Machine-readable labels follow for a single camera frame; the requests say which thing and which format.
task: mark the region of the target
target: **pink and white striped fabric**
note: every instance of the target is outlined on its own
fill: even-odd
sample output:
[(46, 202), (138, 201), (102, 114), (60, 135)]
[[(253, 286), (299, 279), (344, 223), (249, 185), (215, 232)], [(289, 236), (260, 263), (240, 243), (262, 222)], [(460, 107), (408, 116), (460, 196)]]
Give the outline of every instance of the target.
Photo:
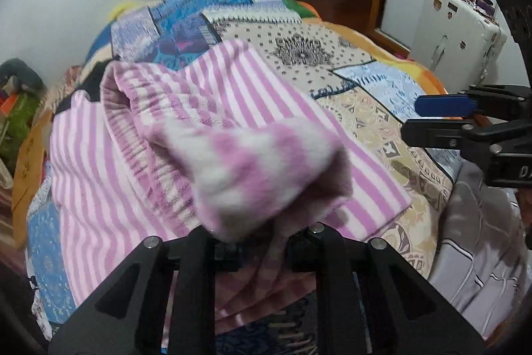
[(101, 97), (75, 93), (50, 140), (76, 305), (149, 235), (170, 240), (203, 224), (235, 241), (273, 219), (250, 263), (216, 278), (216, 332), (225, 332), (315, 288), (313, 275), (283, 269), (286, 238), (300, 227), (320, 219), (363, 240), (410, 204), (332, 113), (243, 41), (179, 72), (110, 63)]

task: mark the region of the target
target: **gray stuffed animal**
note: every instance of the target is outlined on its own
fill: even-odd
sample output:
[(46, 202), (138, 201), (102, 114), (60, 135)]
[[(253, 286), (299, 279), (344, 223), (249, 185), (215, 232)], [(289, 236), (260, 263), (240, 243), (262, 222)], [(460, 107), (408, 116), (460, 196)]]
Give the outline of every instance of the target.
[(39, 75), (18, 58), (9, 59), (0, 65), (0, 87), (5, 86), (11, 77), (13, 77), (15, 92), (22, 89), (26, 92), (37, 93), (44, 88)]

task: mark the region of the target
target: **blue tab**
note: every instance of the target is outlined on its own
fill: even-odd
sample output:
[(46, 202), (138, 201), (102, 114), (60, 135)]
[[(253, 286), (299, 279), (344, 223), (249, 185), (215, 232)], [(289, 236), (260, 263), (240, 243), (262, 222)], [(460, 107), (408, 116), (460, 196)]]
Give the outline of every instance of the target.
[(470, 116), (477, 102), (464, 94), (420, 95), (414, 104), (419, 116)]

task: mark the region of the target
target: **gray cloth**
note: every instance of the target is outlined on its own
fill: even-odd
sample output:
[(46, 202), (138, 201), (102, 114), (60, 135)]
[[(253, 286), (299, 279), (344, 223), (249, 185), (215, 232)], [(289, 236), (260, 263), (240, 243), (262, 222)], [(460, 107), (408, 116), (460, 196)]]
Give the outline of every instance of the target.
[(21, 87), (28, 92), (40, 91), (44, 87), (41, 77), (18, 58), (9, 59), (0, 65), (0, 87), (11, 77), (15, 77), (15, 92), (19, 92)]
[(489, 188), (464, 161), (442, 215), (430, 283), (488, 338), (526, 293), (527, 249), (510, 189)]

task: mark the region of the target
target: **wooden floor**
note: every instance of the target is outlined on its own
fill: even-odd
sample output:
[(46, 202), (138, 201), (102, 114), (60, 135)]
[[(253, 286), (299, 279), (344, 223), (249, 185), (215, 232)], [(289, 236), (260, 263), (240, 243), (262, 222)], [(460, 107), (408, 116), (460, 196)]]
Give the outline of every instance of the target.
[(344, 25), (364, 33), (369, 11), (359, 11), (346, 0), (300, 0), (312, 5), (324, 22)]

